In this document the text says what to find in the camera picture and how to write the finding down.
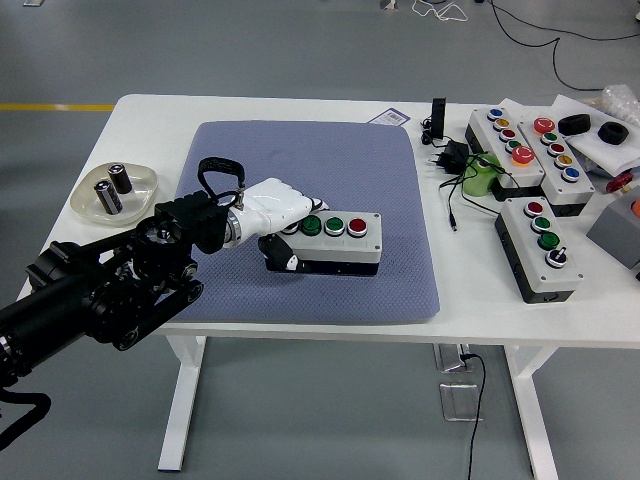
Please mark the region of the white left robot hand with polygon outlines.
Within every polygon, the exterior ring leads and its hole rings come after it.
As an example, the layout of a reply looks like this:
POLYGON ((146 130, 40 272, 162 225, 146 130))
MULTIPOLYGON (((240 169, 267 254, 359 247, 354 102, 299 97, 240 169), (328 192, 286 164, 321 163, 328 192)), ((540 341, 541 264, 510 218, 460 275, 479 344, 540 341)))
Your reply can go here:
POLYGON ((310 198, 276 178, 268 178, 248 189, 229 210, 224 247, 233 248, 259 236, 259 250, 277 271, 307 273, 301 261, 278 233, 289 230, 309 214, 328 210, 321 199, 310 198))

